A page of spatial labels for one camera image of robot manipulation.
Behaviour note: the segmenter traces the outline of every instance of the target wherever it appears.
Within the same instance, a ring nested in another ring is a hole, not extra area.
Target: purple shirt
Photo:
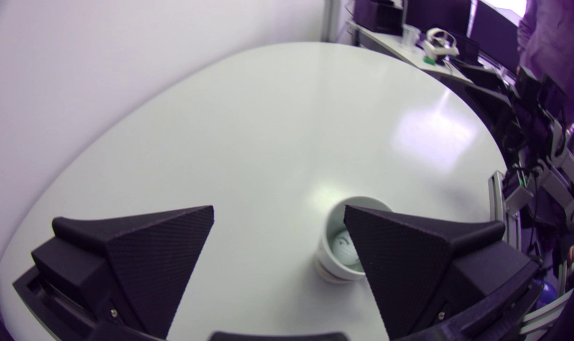
[[[574,123],[574,0],[527,0],[518,41],[520,65],[553,78],[567,95],[566,124]]]

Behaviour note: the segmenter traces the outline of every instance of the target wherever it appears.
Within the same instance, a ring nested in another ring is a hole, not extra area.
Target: green object
[[[437,64],[436,61],[434,61],[434,60],[428,58],[428,56],[425,56],[425,57],[424,57],[424,63],[430,64],[430,65],[436,65],[436,64]]]

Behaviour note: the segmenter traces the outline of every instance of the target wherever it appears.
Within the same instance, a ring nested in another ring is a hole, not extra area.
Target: white wall
[[[323,6],[0,0],[0,257],[40,194],[114,123],[220,58],[318,41]]]

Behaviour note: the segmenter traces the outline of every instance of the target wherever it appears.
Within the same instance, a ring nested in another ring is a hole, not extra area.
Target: desk
[[[456,69],[456,67],[452,65],[451,67],[447,67],[441,65],[430,65],[424,62],[423,58],[426,56],[424,50],[419,47],[415,47],[413,50],[403,48],[401,45],[401,36],[372,32],[371,30],[356,24],[356,22],[353,20],[349,20],[347,24],[354,28],[355,40],[370,50],[394,56],[395,58],[413,65],[422,71],[440,72],[444,73],[445,75],[452,75],[460,80],[472,83],[471,80],[466,78],[462,72],[460,72],[458,69]]]
[[[215,330],[387,339],[367,281],[331,285],[313,270],[328,213],[369,196],[395,212],[486,221],[496,169],[506,166],[477,115],[415,67],[347,45],[248,50],[163,91],[59,175],[1,259],[1,312],[16,340],[50,339],[12,282],[52,237],[54,216],[213,204],[168,339]]]

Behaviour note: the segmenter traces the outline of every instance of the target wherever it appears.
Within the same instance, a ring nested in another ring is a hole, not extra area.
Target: white ball
[[[335,237],[331,251],[339,263],[343,265],[354,265],[359,262],[356,248],[354,248],[354,243],[347,230],[339,233]]]

